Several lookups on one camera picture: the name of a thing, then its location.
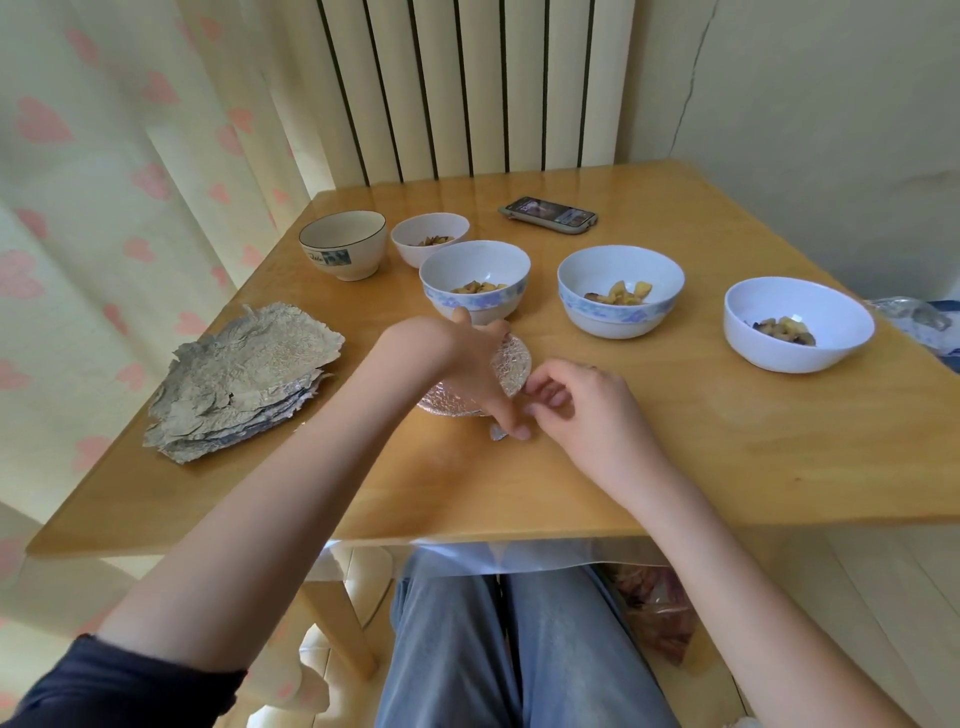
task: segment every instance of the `crack in wall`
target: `crack in wall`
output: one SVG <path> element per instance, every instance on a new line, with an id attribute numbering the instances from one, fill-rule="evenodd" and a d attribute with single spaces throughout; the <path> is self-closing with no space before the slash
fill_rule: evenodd
<path id="1" fill-rule="evenodd" d="M 673 141 L 670 142 L 670 151 L 666 153 L 668 157 L 673 156 L 673 148 L 677 146 L 677 136 L 680 134 L 680 125 L 684 122 L 686 106 L 690 103 L 690 99 L 693 97 L 693 83 L 697 78 L 697 61 L 700 60 L 700 51 L 702 51 L 704 48 L 704 41 L 707 39 L 707 31 L 710 29 L 710 23 L 713 22 L 713 18 L 717 16 L 717 8 L 719 6 L 720 0 L 714 0 L 713 10 L 710 12 L 710 17 L 707 19 L 707 25 L 704 26 L 704 31 L 700 33 L 700 45 L 697 46 L 697 54 L 693 57 L 693 68 L 690 70 L 690 90 L 686 93 L 684 108 L 680 112 L 680 118 L 677 120 L 677 128 L 673 132 Z"/>

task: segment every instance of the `brown food piece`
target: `brown food piece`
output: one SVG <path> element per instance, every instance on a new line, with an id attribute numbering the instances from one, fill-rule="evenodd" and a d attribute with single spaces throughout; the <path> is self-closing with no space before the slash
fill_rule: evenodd
<path id="1" fill-rule="evenodd" d="M 764 319 L 754 323 L 754 328 L 767 336 L 773 336 L 775 339 L 789 342 L 790 344 L 800 344 L 805 347 L 815 347 L 817 340 L 810 333 L 809 329 L 801 321 L 794 321 L 789 316 L 781 316 L 777 319 Z"/>
<path id="2" fill-rule="evenodd" d="M 450 235 L 431 235 L 423 238 L 415 247 L 426 248 L 430 245 L 440 245 L 441 243 L 448 243 L 452 239 L 453 237 Z"/>
<path id="3" fill-rule="evenodd" d="M 595 303 L 606 303 L 608 305 L 640 305 L 643 300 L 650 295 L 654 289 L 653 283 L 647 283 L 640 280 L 634 286 L 634 292 L 627 290 L 627 283 L 618 280 L 613 284 L 610 293 L 601 296 L 599 293 L 587 293 L 584 298 Z"/>
<path id="4" fill-rule="evenodd" d="M 506 287 L 506 283 L 489 283 L 486 281 L 481 283 L 479 280 L 472 280 L 467 285 L 454 288 L 450 293 L 490 293 Z"/>

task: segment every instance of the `blue denim pants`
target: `blue denim pants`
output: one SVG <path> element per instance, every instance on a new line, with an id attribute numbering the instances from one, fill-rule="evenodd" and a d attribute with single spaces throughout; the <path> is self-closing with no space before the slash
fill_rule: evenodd
<path id="1" fill-rule="evenodd" d="M 679 728 L 593 567 L 396 586 L 383 728 Z"/>

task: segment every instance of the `white bowl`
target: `white bowl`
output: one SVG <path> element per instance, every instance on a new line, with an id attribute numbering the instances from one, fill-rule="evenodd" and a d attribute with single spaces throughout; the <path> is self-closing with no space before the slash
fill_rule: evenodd
<path id="1" fill-rule="evenodd" d="M 469 240 L 428 257 L 420 266 L 423 293 L 446 318 L 463 306 L 477 326 L 502 319 L 520 305 L 527 289 L 530 256 L 516 245 L 497 240 Z M 472 280 L 506 283 L 489 293 L 450 293 Z"/>
<path id="2" fill-rule="evenodd" d="M 781 316 L 806 324 L 817 345 L 791 344 L 754 329 L 758 321 Z M 724 297 L 727 341 L 751 364 L 771 372 L 819 372 L 866 344 L 874 329 L 874 317 L 860 303 L 810 280 L 747 279 Z"/>
<path id="3" fill-rule="evenodd" d="M 300 231 L 300 247 L 315 266 L 340 280 L 372 276 L 387 250 L 387 220 L 355 209 L 314 220 Z"/>
<path id="4" fill-rule="evenodd" d="M 408 265 L 419 268 L 423 262 L 435 252 L 459 243 L 470 230 L 470 221 L 463 215 L 452 212 L 428 212 L 417 217 L 408 217 L 395 226 L 390 233 L 400 257 Z M 420 243 L 434 235 L 449 235 L 447 240 L 439 245 L 422 246 Z"/>
<path id="5" fill-rule="evenodd" d="M 584 298 L 587 293 L 606 295 L 619 280 L 630 290 L 641 280 L 654 287 L 640 305 Z M 670 312 L 684 288 L 684 271 L 656 251 L 601 245 L 565 258 L 557 269 L 557 281 L 566 315 L 578 328 L 604 339 L 632 339 L 655 328 Z"/>

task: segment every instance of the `dark shirt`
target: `dark shirt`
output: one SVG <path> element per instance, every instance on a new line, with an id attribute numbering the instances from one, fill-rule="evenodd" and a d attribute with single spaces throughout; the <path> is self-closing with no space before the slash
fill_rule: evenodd
<path id="1" fill-rule="evenodd" d="M 209 728 L 247 673 L 203 672 L 83 635 L 20 701 L 4 728 Z"/>

